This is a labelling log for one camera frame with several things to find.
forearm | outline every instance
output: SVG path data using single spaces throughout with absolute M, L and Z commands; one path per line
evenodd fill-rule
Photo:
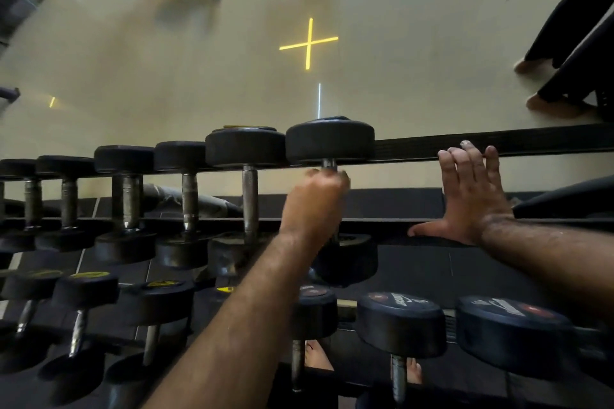
M 480 247 L 614 322 L 614 236 L 568 227 L 487 223 Z
M 278 235 L 144 409 L 264 407 L 310 251 Z

glossy floor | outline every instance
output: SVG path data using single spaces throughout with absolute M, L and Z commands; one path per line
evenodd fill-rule
M 91 156 L 102 144 L 204 140 L 224 124 L 285 131 L 318 115 L 366 121 L 378 139 L 569 123 L 524 107 L 551 72 L 511 70 L 558 1 L 46 0 L 0 57 L 0 84 L 23 92 L 3 111 L 0 155 Z M 326 42 L 280 49 L 309 33 Z M 510 190 L 610 173 L 611 154 L 503 163 Z M 263 172 L 260 190 L 287 191 L 299 174 Z M 440 185 L 435 162 L 350 175 L 355 188 Z M 241 189 L 236 173 L 200 184 Z M 57 187 L 45 183 L 45 196 Z M 108 180 L 82 184 L 84 196 L 108 193 Z

black pants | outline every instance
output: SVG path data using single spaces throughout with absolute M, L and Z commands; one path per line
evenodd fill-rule
M 556 6 L 525 56 L 526 60 L 552 58 L 553 66 L 560 67 L 539 90 L 544 100 L 555 102 L 566 95 L 570 102 L 581 102 L 594 90 L 602 97 L 614 90 L 614 14 L 576 49 L 612 3 L 561 0 Z

